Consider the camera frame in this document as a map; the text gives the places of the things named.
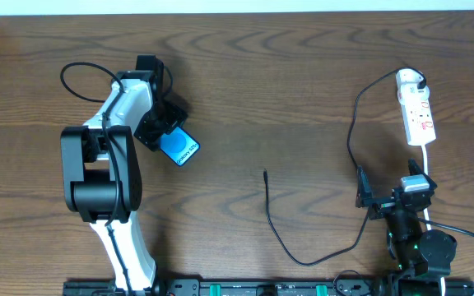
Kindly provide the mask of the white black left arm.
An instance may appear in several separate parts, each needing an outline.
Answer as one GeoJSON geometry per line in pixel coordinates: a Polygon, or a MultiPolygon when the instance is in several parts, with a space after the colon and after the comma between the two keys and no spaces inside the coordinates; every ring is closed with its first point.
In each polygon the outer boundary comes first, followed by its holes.
{"type": "Polygon", "coordinates": [[[186,112],[166,100],[170,75],[156,56],[138,56],[134,69],[111,76],[110,95],[97,113],[60,136],[67,208],[96,232],[114,268],[114,282],[102,294],[166,293],[139,224],[142,176],[134,142],[178,166],[198,151],[183,129],[186,112]]]}

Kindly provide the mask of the white power strip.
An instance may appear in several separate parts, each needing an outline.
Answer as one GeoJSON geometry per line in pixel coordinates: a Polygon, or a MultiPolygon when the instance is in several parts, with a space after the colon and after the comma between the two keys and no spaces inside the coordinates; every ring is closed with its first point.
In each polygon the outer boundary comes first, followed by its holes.
{"type": "MultiPolygon", "coordinates": [[[[402,83],[416,83],[420,89],[427,86],[426,79],[421,73],[411,68],[399,70],[396,74],[396,82],[397,87],[402,83]]],[[[400,105],[407,144],[410,146],[425,146],[434,141],[436,139],[435,126],[429,99],[413,104],[400,105]]]]}

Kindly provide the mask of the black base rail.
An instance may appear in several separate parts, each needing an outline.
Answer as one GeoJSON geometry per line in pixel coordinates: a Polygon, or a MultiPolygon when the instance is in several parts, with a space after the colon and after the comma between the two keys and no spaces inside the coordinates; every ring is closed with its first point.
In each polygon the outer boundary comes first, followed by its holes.
{"type": "MultiPolygon", "coordinates": [[[[327,281],[253,282],[253,281],[199,281],[195,279],[167,280],[156,284],[156,289],[133,291],[133,295],[166,296],[333,296],[333,295],[390,295],[377,290],[369,280],[339,279],[327,281]]],[[[439,295],[437,283],[404,280],[401,290],[394,295],[439,295]]],[[[466,280],[446,281],[445,295],[472,295],[474,284],[466,280]]],[[[67,281],[63,296],[128,295],[111,281],[67,281]]]]}

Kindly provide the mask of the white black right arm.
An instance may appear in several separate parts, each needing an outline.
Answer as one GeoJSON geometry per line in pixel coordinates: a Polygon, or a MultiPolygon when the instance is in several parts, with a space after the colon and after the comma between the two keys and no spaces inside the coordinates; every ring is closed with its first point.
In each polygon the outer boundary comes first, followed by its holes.
{"type": "Polygon", "coordinates": [[[374,295],[440,295],[440,280],[450,275],[456,256],[456,239],[441,230],[423,230],[420,212],[431,205],[437,184],[415,160],[408,160],[409,174],[387,197],[376,197],[365,171],[357,168],[355,205],[366,208],[370,220],[384,219],[387,245],[398,269],[377,279],[374,295]]]}

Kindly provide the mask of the white charger plug adapter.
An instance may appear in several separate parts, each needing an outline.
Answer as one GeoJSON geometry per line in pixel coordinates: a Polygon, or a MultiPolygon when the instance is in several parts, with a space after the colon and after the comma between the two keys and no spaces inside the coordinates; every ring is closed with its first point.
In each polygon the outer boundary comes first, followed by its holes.
{"type": "Polygon", "coordinates": [[[397,87],[398,102],[402,105],[424,101],[429,97],[430,89],[428,86],[420,89],[416,83],[402,83],[397,87]]]}

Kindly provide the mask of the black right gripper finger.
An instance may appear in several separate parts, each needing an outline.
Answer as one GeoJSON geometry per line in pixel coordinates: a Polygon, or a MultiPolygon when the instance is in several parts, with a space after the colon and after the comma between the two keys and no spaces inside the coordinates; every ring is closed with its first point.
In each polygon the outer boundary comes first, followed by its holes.
{"type": "Polygon", "coordinates": [[[357,167],[357,193],[355,204],[357,206],[367,206],[372,200],[372,189],[369,185],[369,179],[361,166],[357,167]]]}
{"type": "Polygon", "coordinates": [[[410,158],[407,161],[407,164],[408,164],[409,174],[411,176],[421,175],[426,180],[430,179],[428,175],[425,173],[425,171],[420,167],[420,165],[418,165],[418,163],[413,158],[410,158]]]}

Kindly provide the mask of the blue screen smartphone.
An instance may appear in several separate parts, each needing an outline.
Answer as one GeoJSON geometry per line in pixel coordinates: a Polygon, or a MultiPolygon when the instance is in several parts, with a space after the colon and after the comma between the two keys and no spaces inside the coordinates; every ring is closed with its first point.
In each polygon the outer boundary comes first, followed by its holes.
{"type": "Polygon", "coordinates": [[[176,127],[170,134],[163,134],[159,144],[160,150],[179,167],[201,149],[200,144],[181,127],[176,127]]]}

